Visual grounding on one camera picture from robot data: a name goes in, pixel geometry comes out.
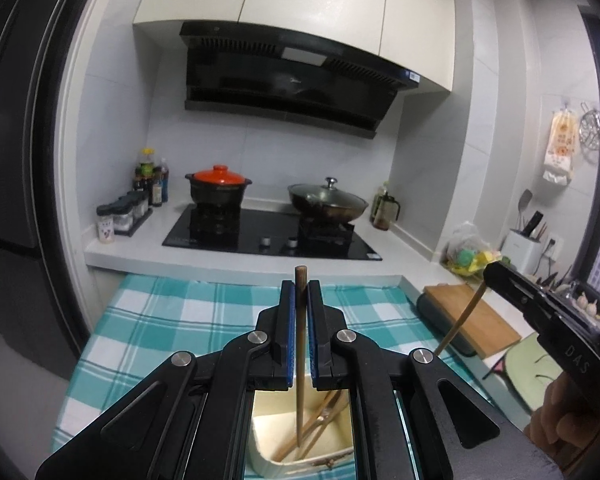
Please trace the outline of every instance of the cutting board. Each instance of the cutting board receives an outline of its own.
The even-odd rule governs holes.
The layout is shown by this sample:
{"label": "cutting board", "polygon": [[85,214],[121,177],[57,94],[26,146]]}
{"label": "cutting board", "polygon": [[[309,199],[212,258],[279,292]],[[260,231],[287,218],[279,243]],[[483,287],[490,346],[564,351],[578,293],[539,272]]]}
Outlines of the cutting board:
{"label": "cutting board", "polygon": [[[474,295],[474,290],[469,285],[426,286],[424,292],[452,324],[458,320]],[[475,348],[481,359],[497,354],[522,338],[484,300],[480,300],[464,322],[460,333]]]}

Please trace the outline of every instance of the black range hood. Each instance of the black range hood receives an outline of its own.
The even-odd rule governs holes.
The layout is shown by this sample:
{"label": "black range hood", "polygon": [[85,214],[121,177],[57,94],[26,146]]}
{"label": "black range hood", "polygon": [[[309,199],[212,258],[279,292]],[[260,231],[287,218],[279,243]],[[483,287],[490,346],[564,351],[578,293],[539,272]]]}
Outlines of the black range hood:
{"label": "black range hood", "polygon": [[420,76],[364,50],[285,28],[184,22],[187,110],[254,114],[372,139]]}

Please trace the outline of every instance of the electrical outlet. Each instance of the electrical outlet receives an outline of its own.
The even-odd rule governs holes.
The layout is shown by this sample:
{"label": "electrical outlet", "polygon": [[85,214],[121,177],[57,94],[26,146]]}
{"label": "electrical outlet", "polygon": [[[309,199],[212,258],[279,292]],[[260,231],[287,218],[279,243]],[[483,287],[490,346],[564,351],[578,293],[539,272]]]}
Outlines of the electrical outlet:
{"label": "electrical outlet", "polygon": [[[555,244],[552,247],[549,247],[551,240],[555,240]],[[548,237],[546,238],[546,244],[544,245],[544,250],[546,251],[544,256],[549,258],[554,263],[557,262],[558,257],[560,257],[560,253],[562,252],[563,245],[564,238],[555,233],[549,233]]]}

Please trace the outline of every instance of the black glass cooktop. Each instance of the black glass cooktop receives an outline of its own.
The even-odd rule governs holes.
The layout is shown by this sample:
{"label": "black glass cooktop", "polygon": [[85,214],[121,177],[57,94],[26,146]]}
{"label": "black glass cooktop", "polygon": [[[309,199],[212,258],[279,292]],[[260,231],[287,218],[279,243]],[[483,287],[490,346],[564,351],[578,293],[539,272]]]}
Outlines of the black glass cooktop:
{"label": "black glass cooktop", "polygon": [[209,210],[189,205],[164,246],[269,256],[382,260],[351,224],[253,209]]}

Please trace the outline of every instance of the power cord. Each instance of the power cord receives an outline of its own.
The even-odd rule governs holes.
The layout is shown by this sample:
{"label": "power cord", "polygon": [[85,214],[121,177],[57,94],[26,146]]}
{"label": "power cord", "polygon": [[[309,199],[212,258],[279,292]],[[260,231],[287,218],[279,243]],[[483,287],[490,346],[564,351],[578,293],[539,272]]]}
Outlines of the power cord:
{"label": "power cord", "polygon": [[[536,270],[534,270],[534,276],[538,273],[538,270],[540,269],[540,263],[542,262],[542,259],[546,256],[549,249],[551,249],[554,245],[555,245],[555,240],[553,240],[553,239],[549,240],[549,243],[544,248],[544,251],[542,251],[542,254],[540,254],[540,258],[538,260],[538,266],[536,267]],[[551,263],[550,262],[551,262],[551,260],[549,260],[549,274],[551,274]]]}

